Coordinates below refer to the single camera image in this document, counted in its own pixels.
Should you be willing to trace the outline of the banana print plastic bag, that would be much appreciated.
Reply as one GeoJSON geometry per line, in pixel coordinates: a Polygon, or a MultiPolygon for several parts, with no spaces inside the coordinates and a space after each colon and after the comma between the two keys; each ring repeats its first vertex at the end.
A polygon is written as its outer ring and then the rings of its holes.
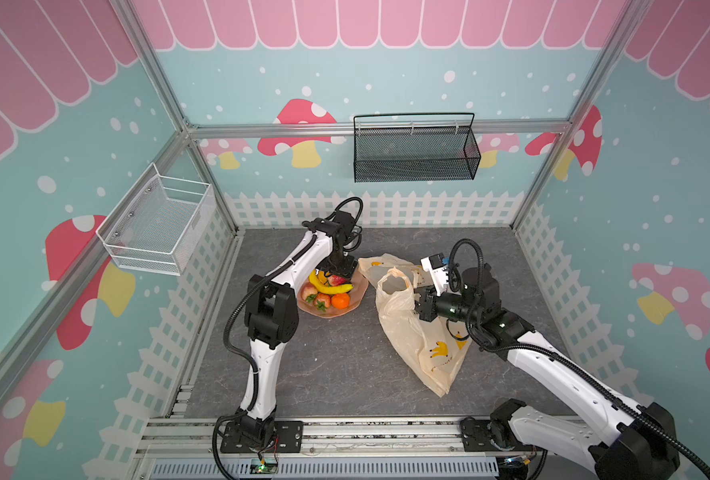
{"type": "Polygon", "coordinates": [[[433,286],[430,275],[390,254],[361,258],[359,271],[375,287],[380,325],[398,355],[433,393],[448,394],[471,341],[463,324],[425,322],[415,312],[419,289],[433,286]]]}

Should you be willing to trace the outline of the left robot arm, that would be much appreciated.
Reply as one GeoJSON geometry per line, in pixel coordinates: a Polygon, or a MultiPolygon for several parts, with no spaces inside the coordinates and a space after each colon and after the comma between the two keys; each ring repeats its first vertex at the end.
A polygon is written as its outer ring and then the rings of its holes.
{"type": "Polygon", "coordinates": [[[359,240],[357,221],[350,214],[334,213],[303,225],[307,231],[300,243],[274,270],[250,279],[246,295],[228,319],[232,324],[239,313],[245,314],[250,350],[235,347],[230,333],[223,334],[227,349],[249,362],[247,387],[233,430],[239,443],[255,449],[269,445],[274,435],[281,359],[299,324],[298,292],[318,268],[347,278],[357,266],[346,250],[359,240]]]}

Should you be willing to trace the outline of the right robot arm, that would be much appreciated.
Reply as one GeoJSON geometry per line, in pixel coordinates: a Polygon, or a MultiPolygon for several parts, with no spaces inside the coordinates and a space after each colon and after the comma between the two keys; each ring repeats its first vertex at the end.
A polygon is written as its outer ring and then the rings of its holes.
{"type": "Polygon", "coordinates": [[[466,449],[532,446],[600,479],[668,479],[677,472],[680,455],[669,412],[656,403],[643,406],[606,386],[505,309],[488,265],[459,272],[441,255],[425,258],[421,265],[432,280],[418,291],[415,307],[421,320],[462,324],[462,339],[526,372],[579,417],[560,419],[509,399],[485,421],[462,421],[466,449]]]}

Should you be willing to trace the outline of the long yellow banana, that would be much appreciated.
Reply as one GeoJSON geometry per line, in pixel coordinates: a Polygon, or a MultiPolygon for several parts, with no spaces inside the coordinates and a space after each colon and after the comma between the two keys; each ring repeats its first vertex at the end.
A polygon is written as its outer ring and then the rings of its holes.
{"type": "Polygon", "coordinates": [[[344,294],[354,289],[354,285],[348,282],[342,283],[340,285],[331,285],[325,275],[320,275],[320,271],[311,272],[308,277],[308,280],[310,284],[314,286],[319,293],[323,293],[326,295],[344,294]]]}

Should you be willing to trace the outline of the orange tangerine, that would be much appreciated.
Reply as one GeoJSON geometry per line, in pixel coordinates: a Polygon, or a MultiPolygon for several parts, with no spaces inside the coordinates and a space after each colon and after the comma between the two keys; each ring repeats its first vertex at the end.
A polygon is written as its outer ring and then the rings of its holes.
{"type": "Polygon", "coordinates": [[[346,310],[350,306],[351,298],[348,293],[338,293],[331,297],[332,306],[337,310],[346,310]]]}

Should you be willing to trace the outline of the pink wavy fruit plate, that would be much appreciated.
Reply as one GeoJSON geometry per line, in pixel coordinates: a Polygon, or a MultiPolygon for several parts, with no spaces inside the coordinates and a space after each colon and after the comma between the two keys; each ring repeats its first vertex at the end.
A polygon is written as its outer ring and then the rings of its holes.
{"type": "Polygon", "coordinates": [[[357,271],[350,279],[313,270],[297,294],[297,305],[319,318],[336,318],[354,311],[363,300],[368,281],[357,271]]]}

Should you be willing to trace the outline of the red strawberry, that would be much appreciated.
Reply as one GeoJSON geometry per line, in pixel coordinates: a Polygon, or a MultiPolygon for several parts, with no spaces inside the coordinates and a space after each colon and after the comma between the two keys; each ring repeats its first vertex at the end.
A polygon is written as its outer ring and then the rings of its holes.
{"type": "Polygon", "coordinates": [[[318,293],[313,301],[314,307],[322,312],[327,312],[332,306],[331,296],[323,293],[318,293]]]}

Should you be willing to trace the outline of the black mesh wall basket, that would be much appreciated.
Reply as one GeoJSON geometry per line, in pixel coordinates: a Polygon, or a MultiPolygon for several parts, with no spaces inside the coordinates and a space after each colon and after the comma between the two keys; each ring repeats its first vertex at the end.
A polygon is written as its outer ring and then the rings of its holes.
{"type": "Polygon", "coordinates": [[[464,112],[361,114],[353,117],[357,183],[465,181],[482,154],[464,112]]]}

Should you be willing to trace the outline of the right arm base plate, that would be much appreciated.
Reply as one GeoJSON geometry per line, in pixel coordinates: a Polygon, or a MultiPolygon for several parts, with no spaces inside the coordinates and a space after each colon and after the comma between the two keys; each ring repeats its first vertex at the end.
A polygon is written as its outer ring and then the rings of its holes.
{"type": "Polygon", "coordinates": [[[509,451],[514,448],[508,426],[499,420],[465,417],[460,423],[465,452],[509,451]]]}

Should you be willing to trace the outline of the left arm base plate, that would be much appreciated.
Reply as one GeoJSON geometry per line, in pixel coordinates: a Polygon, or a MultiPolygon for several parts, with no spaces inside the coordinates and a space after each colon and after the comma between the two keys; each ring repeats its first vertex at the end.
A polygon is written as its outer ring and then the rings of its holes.
{"type": "Polygon", "coordinates": [[[303,437],[302,421],[277,421],[271,418],[263,421],[251,417],[229,422],[220,439],[222,454],[256,453],[260,450],[270,453],[299,453],[303,437]]]}

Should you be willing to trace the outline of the white mesh wall basket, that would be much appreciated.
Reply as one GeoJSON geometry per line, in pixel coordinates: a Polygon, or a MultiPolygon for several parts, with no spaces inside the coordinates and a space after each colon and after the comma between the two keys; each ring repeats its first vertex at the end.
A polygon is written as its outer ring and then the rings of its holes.
{"type": "Polygon", "coordinates": [[[181,275],[216,212],[213,187],[147,167],[97,228],[120,269],[181,275]]]}

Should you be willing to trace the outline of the aluminium front rail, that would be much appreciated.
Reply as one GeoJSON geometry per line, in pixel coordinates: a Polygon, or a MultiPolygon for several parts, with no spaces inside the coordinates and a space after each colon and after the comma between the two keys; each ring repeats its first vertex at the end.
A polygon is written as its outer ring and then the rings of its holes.
{"type": "Polygon", "coordinates": [[[133,457],[130,479],[494,479],[534,468],[531,445],[465,452],[463,418],[307,417],[299,453],[222,454],[211,418],[152,421],[133,457]]]}

